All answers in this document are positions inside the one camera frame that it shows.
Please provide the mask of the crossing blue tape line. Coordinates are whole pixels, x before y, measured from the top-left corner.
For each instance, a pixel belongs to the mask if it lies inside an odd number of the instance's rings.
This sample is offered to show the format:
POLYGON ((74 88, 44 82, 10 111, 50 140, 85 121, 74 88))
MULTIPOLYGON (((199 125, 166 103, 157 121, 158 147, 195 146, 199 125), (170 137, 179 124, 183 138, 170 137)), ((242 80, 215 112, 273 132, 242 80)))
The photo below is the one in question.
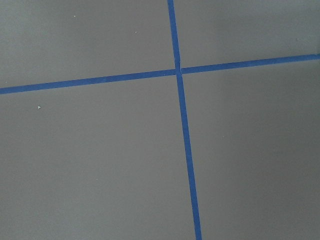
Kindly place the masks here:
MULTIPOLYGON (((229 62, 229 63, 220 63, 220 64, 211 64, 211 65, 183 67, 181 69, 181 73, 183 75, 186 75, 186 74, 194 74, 194 73, 222 71, 222 70, 228 70, 228 69, 250 68, 250 67, 258 67, 258 66, 293 63, 293 62, 315 61, 319 59, 320 59, 320 55, 318 53, 307 54, 307 55, 276 57, 276 58, 268 58, 268 59, 257 59, 257 60, 248 60, 248 61, 240 61, 240 62, 229 62)), ((104 84, 104 83, 112 83, 112 82, 140 80, 140 79, 147 79, 147 78, 167 77, 167 76, 174 76, 175 74, 176 74, 176 71, 174 69, 165 69, 165 70, 138 72, 138 73, 130 73, 130 74, 110 75, 110 76, 102 76, 102 77, 2 87, 0 89, 0 93, 2 95, 6 95, 6 94, 15 94, 15 93, 23 93, 23 92, 40 91, 40 90, 50 90, 50 89, 96 85, 96 84, 104 84)))

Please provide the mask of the long blue tape line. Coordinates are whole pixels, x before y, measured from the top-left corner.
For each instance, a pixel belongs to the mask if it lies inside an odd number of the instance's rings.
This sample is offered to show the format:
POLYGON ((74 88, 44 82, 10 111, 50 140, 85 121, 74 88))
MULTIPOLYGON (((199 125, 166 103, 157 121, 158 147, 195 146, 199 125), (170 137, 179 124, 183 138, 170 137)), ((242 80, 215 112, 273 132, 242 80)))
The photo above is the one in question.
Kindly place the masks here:
POLYGON ((196 180, 195 180, 194 163, 193 163, 193 155, 192 155, 191 140, 190 140, 184 80, 183 80, 183 74, 182 74, 182 68, 181 68, 181 56, 180 56, 178 28, 177 28, 177 22, 176 22, 174 1, 168 0, 167 5, 168 5, 171 41, 172 41, 172 49, 173 49, 173 57, 174 57, 175 76, 176 76, 176 82, 177 82, 181 126, 182 126, 183 142, 184 142, 184 151, 185 151, 185 159, 186 159, 186 167, 187 167, 187 175, 188 175, 188 184, 189 184, 189 192, 190 192, 190 201, 191 201, 192 216, 193 216, 194 233, 195 233, 195 239, 201 240, 202 239, 201 221, 200 221, 197 186, 196 186, 196 180))

